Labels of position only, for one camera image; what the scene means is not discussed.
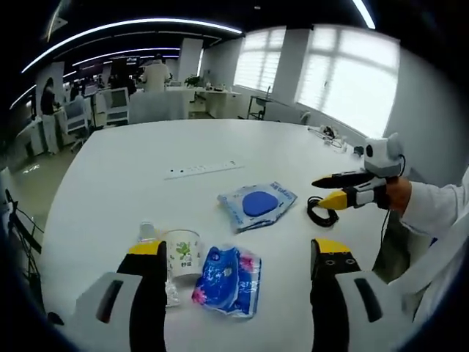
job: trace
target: power strip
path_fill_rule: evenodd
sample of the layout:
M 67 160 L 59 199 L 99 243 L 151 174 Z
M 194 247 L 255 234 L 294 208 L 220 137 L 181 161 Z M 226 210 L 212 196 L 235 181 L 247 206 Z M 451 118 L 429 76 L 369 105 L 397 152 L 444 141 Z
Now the power strip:
M 230 160 L 222 164 L 199 165 L 199 166 L 185 167 L 181 169 L 170 169 L 164 179 L 172 180 L 174 178 L 209 174 L 211 172 L 239 169 L 241 167 L 244 167 L 244 166 L 237 164 L 236 161 Z

